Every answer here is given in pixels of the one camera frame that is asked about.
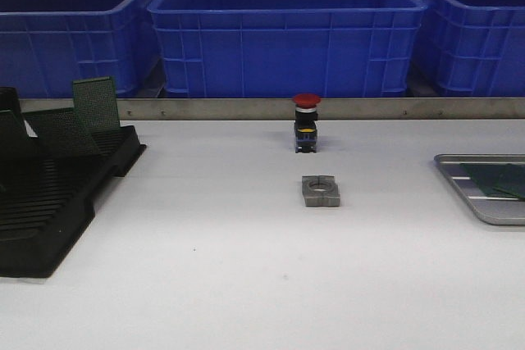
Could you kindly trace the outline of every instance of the plastic crate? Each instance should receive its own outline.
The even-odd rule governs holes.
[[[155,0],[167,92],[401,96],[419,0]]]
[[[113,75],[129,97],[160,57],[151,0],[0,0],[0,86],[66,98],[71,81]]]
[[[525,0],[427,0],[413,62],[444,96],[525,95]]]

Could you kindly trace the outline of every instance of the metal tray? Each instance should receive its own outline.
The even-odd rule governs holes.
[[[525,164],[525,155],[437,155],[437,167],[478,219],[491,225],[525,225],[525,201],[487,197],[461,164]]]

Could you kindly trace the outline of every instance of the white table surface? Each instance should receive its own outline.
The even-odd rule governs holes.
[[[524,349],[525,232],[438,153],[523,153],[523,120],[135,122],[148,145],[47,280],[0,278],[1,349]],[[306,208],[302,175],[341,207]]]

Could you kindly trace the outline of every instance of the metal strip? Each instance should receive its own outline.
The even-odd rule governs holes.
[[[285,98],[119,99],[121,120],[293,120]],[[71,107],[71,99],[22,99],[22,111]],[[322,120],[524,119],[525,98],[327,98]]]

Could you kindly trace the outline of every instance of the red button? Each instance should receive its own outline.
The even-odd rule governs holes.
[[[292,100],[301,108],[314,108],[321,101],[321,98],[313,93],[301,93],[294,96]]]

